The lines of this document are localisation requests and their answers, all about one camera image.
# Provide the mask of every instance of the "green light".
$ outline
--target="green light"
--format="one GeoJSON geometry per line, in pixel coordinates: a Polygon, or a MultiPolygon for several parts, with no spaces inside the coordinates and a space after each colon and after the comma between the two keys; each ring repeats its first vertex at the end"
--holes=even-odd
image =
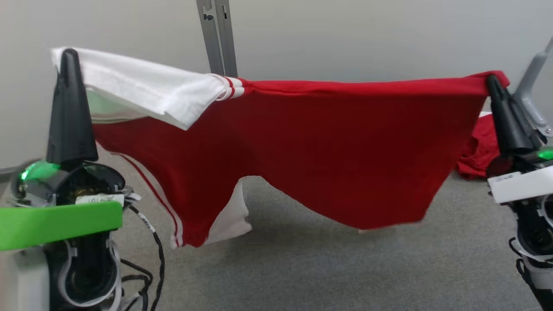
{"type": "Polygon", "coordinates": [[[38,164],[38,162],[35,162],[31,165],[29,165],[29,167],[21,173],[21,179],[23,180],[26,180],[27,176],[29,175],[29,173],[31,172],[31,170],[33,170],[33,168],[38,164]]]}
{"type": "Polygon", "coordinates": [[[540,151],[538,153],[538,157],[544,160],[553,160],[553,149],[540,151]]]}
{"type": "Polygon", "coordinates": [[[57,164],[48,163],[46,161],[37,161],[21,173],[21,180],[27,179],[45,179],[54,175],[60,166],[57,164]]]}

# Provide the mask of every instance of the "white robot part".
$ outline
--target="white robot part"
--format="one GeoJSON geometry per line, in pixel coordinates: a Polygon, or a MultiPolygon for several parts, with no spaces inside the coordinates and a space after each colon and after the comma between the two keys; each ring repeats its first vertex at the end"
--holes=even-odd
{"type": "Polygon", "coordinates": [[[492,177],[488,183],[498,204],[548,195],[553,193],[553,167],[492,177]]]}
{"type": "Polygon", "coordinates": [[[4,310],[48,311],[50,273],[40,247],[32,247],[7,257],[4,310]]]}

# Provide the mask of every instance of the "green bracket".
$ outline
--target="green bracket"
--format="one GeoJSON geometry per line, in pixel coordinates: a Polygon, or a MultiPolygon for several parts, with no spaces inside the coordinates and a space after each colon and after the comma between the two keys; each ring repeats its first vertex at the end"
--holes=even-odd
{"type": "Polygon", "coordinates": [[[0,208],[0,251],[115,230],[123,225],[116,201],[45,208],[0,208]]]}

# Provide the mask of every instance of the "white sleeve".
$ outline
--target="white sleeve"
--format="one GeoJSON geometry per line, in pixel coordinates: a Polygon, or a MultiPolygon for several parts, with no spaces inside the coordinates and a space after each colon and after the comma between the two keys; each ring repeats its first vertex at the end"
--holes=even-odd
{"type": "MultiPolygon", "coordinates": [[[[61,54],[52,50],[59,70],[61,54]]],[[[188,129],[201,114],[230,92],[225,79],[111,53],[73,48],[79,54],[95,123],[150,116],[188,129]]]]}

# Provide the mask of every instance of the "red fabric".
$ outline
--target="red fabric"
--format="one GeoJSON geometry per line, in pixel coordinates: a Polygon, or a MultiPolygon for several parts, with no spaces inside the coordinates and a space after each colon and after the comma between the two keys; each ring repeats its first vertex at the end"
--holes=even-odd
{"type": "Polygon", "coordinates": [[[193,246],[204,243],[246,175],[319,214],[372,229],[424,217],[471,135],[489,74],[359,84],[243,80],[244,95],[214,102],[188,131],[152,118],[94,130],[104,148],[156,176],[193,246]]]}
{"type": "Polygon", "coordinates": [[[486,170],[493,159],[499,156],[497,137],[492,115],[478,118],[470,140],[465,144],[457,172],[467,180],[486,178],[486,170]]]}

